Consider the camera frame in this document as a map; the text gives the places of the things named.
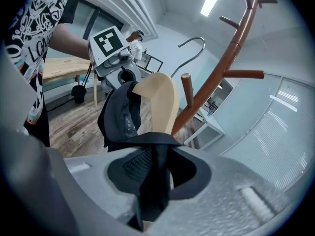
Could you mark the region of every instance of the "wooden table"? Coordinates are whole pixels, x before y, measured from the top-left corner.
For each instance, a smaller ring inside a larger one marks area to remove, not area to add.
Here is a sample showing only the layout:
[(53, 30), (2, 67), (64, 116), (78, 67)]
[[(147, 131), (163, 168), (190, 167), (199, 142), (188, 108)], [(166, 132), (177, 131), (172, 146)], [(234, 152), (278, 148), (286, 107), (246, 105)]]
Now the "wooden table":
[[(80, 75), (88, 72), (90, 61), (77, 57), (46, 59), (43, 75), (43, 82), (52, 82), (65, 77), (77, 76), (78, 85)], [(96, 99), (97, 76), (94, 74), (94, 104), (97, 107)]]

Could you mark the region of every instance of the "wooden coat rack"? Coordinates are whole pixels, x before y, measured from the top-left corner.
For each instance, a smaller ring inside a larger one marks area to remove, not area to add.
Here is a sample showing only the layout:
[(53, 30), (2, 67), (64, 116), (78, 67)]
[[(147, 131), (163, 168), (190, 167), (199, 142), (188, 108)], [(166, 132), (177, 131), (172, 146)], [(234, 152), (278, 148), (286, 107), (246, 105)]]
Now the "wooden coat rack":
[(182, 75), (182, 82), (184, 92), (187, 100), (187, 106), (177, 116), (172, 135), (175, 135), (187, 121), (189, 121), (202, 107), (202, 105), (209, 99), (211, 94), (216, 90), (223, 78), (254, 78), (263, 79), (263, 71), (253, 70), (230, 70), (232, 63), (239, 54), (252, 26), (252, 22), (259, 5), (262, 8), (264, 3), (278, 3), (277, 0), (245, 0), (246, 10), (240, 21), (236, 23), (226, 17), (221, 16), (220, 20), (236, 28), (236, 32), (229, 46), (225, 50), (223, 56), (219, 60), (217, 66), (210, 74), (206, 82), (202, 85), (200, 90), (193, 96), (191, 78), (189, 74)]

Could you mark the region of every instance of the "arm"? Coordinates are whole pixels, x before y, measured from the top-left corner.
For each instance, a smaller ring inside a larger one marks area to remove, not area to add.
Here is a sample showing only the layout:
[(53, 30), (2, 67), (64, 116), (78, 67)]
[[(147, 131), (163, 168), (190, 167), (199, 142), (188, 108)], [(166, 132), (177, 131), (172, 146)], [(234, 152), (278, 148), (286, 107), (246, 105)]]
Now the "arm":
[(71, 33), (64, 24), (56, 26), (49, 47), (62, 53), (90, 60), (87, 40)]

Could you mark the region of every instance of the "wooden floor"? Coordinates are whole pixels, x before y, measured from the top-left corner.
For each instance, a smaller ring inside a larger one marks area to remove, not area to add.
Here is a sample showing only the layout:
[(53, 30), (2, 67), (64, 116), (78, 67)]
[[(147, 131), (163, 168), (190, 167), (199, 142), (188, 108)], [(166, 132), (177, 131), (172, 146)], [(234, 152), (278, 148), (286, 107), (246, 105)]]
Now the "wooden floor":
[[(46, 104), (50, 129), (50, 146), (58, 149), (63, 157), (76, 157), (106, 153), (104, 137), (97, 125), (97, 119), (106, 101), (105, 91), (97, 88), (97, 108), (94, 107), (93, 91), (88, 89), (84, 103), (78, 105), (71, 100), (66, 102), (68, 96)], [(138, 134), (151, 131), (150, 101), (142, 99), (141, 126)], [(195, 118), (190, 120), (175, 136), (175, 139), (183, 143), (201, 122)], [(192, 141), (189, 147), (199, 148), (197, 142)]]

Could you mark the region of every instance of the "person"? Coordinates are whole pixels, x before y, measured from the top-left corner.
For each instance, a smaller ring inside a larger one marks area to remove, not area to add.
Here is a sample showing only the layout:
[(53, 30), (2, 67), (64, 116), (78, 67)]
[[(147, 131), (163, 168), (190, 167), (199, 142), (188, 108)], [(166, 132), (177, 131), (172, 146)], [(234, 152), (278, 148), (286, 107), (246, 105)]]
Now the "person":
[(43, 70), (48, 46), (89, 59), (87, 41), (72, 34), (64, 23), (73, 23), (79, 0), (26, 0), (4, 37), (11, 61), (37, 92), (24, 124), (24, 132), (49, 147), (49, 123), (43, 94)]
[(130, 54), (132, 55), (135, 63), (142, 59), (143, 48), (140, 42), (142, 42), (143, 36), (143, 31), (137, 30), (126, 39), (127, 42), (129, 42)]

